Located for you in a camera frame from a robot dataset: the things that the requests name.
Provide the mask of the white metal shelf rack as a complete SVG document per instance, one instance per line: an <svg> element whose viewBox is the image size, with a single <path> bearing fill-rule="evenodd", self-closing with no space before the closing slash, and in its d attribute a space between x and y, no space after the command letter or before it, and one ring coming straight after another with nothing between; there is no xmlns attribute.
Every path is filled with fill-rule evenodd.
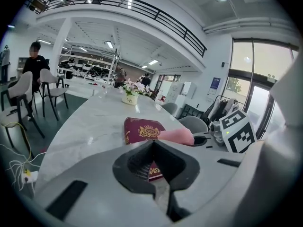
<svg viewBox="0 0 303 227"><path fill-rule="evenodd" d="M92 82L94 85L114 85L116 66L120 61L120 51L116 50L109 57L103 54L88 53L88 50L72 46L70 49L63 47L59 55L57 74L66 80L81 78Z"/></svg>

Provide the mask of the black balcony railing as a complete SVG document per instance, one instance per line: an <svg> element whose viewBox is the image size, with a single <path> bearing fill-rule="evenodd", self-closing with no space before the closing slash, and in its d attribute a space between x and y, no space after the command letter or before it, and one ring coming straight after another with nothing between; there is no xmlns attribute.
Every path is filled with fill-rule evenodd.
<svg viewBox="0 0 303 227"><path fill-rule="evenodd" d="M26 0L24 5L36 14L74 5L112 6L131 10L160 23L174 32L187 42L201 57L207 51L207 47L185 25L165 11L141 0Z"/></svg>

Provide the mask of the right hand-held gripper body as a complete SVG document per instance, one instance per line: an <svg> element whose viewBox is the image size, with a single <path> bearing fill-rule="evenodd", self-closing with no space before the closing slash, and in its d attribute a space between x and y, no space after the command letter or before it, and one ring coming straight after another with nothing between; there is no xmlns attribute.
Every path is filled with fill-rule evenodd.
<svg viewBox="0 0 303 227"><path fill-rule="evenodd" d="M231 153L244 153L251 144L257 142L253 124L242 110L212 122L209 131L215 143Z"/></svg>

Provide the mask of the blue wall poster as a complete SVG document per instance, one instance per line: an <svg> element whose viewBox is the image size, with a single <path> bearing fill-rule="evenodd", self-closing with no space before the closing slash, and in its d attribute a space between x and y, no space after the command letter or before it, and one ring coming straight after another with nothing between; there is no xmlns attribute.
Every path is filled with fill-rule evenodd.
<svg viewBox="0 0 303 227"><path fill-rule="evenodd" d="M221 81L220 78L216 78L216 77L213 78L208 94L211 94L211 95L216 94L220 81Z"/></svg>

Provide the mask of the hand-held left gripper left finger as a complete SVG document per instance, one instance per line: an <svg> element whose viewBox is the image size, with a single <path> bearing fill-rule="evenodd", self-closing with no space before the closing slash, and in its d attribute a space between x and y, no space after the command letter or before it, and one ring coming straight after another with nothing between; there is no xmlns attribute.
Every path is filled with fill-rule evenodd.
<svg viewBox="0 0 303 227"><path fill-rule="evenodd" d="M75 227L165 227L154 185L137 177L147 163L144 141L97 153L76 163L37 191L35 202L59 222Z"/></svg>

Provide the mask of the grey shell chair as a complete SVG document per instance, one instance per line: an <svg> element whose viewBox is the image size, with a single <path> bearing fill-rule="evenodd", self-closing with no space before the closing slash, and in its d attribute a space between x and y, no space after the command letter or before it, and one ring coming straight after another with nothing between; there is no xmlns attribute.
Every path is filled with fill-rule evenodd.
<svg viewBox="0 0 303 227"><path fill-rule="evenodd" d="M178 106L175 103L166 103L163 104L161 107L171 115L173 115L178 108Z"/></svg>
<svg viewBox="0 0 303 227"><path fill-rule="evenodd" d="M192 134L208 132L206 123L195 116L186 116L178 120L183 126L191 131Z"/></svg>

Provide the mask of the white pot of pink flowers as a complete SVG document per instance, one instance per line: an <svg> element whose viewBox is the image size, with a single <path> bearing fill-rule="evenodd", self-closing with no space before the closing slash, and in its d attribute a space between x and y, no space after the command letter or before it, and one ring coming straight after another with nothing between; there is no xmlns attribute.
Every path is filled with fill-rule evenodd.
<svg viewBox="0 0 303 227"><path fill-rule="evenodd" d="M119 89L123 93L122 102L129 105L136 105L139 95L152 95L149 86L145 86L141 82L132 82L130 79L125 81Z"/></svg>

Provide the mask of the white power strip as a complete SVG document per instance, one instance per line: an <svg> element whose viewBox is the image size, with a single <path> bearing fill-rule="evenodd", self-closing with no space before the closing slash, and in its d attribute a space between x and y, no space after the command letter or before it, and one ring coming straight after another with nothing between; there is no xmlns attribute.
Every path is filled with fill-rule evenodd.
<svg viewBox="0 0 303 227"><path fill-rule="evenodd" d="M21 173L21 180L22 183L26 184L26 183L34 183L37 181L38 178L38 171L29 171L28 169L24 170Z"/></svg>

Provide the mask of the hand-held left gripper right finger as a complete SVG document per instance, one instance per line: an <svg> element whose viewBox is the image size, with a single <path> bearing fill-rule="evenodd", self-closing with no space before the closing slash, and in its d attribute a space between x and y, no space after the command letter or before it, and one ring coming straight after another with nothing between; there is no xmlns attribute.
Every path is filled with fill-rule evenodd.
<svg viewBox="0 0 303 227"><path fill-rule="evenodd" d="M191 148L200 173L189 188L174 192L178 207L172 227L251 227L272 210L266 147L254 143L245 154Z"/></svg>

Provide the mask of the white chair with black legs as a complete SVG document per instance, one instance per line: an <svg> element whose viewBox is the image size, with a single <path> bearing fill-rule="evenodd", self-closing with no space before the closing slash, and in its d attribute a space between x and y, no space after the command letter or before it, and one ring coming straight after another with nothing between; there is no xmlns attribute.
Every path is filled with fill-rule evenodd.
<svg viewBox="0 0 303 227"><path fill-rule="evenodd" d="M48 69L42 69L40 71L40 84L42 86L43 117L45 117L45 98L49 97L53 113L56 117L56 120L59 121L59 116L55 108L57 98L63 96L66 108L69 108L66 98L66 92L68 89L65 87L63 78L54 76Z"/></svg>
<svg viewBox="0 0 303 227"><path fill-rule="evenodd" d="M5 128L12 147L14 147L14 144L9 133L9 128L19 126L21 128L21 134L25 141L26 147L27 149L30 149L25 134L27 129L23 124L23 120L27 118L31 119L39 134L43 138L45 137L36 120L34 119L33 113L29 106L29 103L33 100L32 79L32 73L26 72L20 77L16 84L0 92L0 126ZM7 116L7 114L12 110L17 110L17 112Z"/></svg>

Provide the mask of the white storage cabinet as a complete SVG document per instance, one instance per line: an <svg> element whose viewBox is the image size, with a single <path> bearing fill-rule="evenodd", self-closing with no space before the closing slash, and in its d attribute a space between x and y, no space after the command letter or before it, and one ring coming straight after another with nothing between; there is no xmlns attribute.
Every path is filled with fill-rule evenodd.
<svg viewBox="0 0 303 227"><path fill-rule="evenodd" d="M196 84L192 82L173 82L165 97L164 104L174 103L177 111L184 107L186 100L192 99L196 90Z"/></svg>

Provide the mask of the dark red book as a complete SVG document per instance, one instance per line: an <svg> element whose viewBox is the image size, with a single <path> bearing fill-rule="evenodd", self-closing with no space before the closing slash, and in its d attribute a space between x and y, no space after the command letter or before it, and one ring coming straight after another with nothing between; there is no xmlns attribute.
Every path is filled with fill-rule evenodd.
<svg viewBox="0 0 303 227"><path fill-rule="evenodd" d="M165 131L165 128L158 121L130 117L126 118L124 121L126 145L145 140L156 140L162 131ZM145 167L143 170L137 171L137 173L148 182L163 178L160 169L154 161L149 168Z"/></svg>

